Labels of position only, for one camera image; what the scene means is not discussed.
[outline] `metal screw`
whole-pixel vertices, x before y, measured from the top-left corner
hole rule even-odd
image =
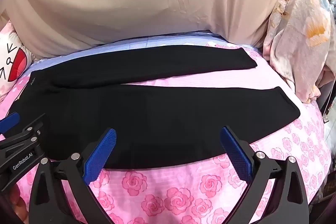
[[[265,153],[264,153],[264,152],[258,151],[256,155],[257,155],[257,157],[260,158],[260,159],[265,158]]]
[[[289,158],[288,158],[288,160],[291,162],[291,163],[295,163],[296,162],[296,159],[294,158],[294,157],[292,157],[292,156],[290,156]]]
[[[81,156],[81,155],[80,155],[79,153],[73,153],[73,154],[71,155],[71,159],[73,159],[73,160],[78,160],[80,156]]]
[[[48,158],[43,158],[42,160],[41,160],[41,163],[42,164],[46,164],[48,162]]]

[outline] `blue gripper pad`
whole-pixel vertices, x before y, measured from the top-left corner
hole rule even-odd
[[[90,182],[95,181],[98,178],[108,157],[116,145],[116,141],[117,133],[111,128],[89,156],[88,160],[84,163],[83,180],[86,185],[89,185]]]
[[[250,184],[253,180],[252,163],[227,127],[222,128],[220,141],[239,178]]]
[[[0,134],[6,133],[9,129],[17,125],[19,121],[20,115],[17,112],[14,112],[6,118],[0,120]]]

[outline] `black pants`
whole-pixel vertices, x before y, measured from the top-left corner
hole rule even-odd
[[[201,65],[196,58],[198,50],[204,52]],[[236,66],[232,66],[229,53],[237,55]],[[133,61],[139,63],[133,63],[128,54],[134,54]],[[146,61],[141,63],[139,56]],[[130,63],[114,68],[107,64],[112,58]],[[40,141],[47,156],[55,160],[81,152],[111,127],[117,131],[117,144],[106,168],[186,164],[223,154],[219,131],[225,125],[251,143],[289,124],[300,111],[279,87],[252,90],[120,84],[185,75],[188,70],[247,69],[254,64],[242,51],[196,46],[89,56],[32,73],[10,111],[20,114],[22,126],[42,113],[50,117],[51,129]]]

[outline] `red cartoon mouth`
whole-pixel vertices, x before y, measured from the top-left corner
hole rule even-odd
[[[15,81],[23,73],[26,66],[27,66],[27,56],[25,52],[21,48],[19,48],[9,73],[8,82]]]

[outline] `pillow with drawing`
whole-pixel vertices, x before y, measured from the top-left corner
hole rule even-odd
[[[33,60],[32,53],[22,45],[13,25],[8,22],[0,31],[0,102]]]

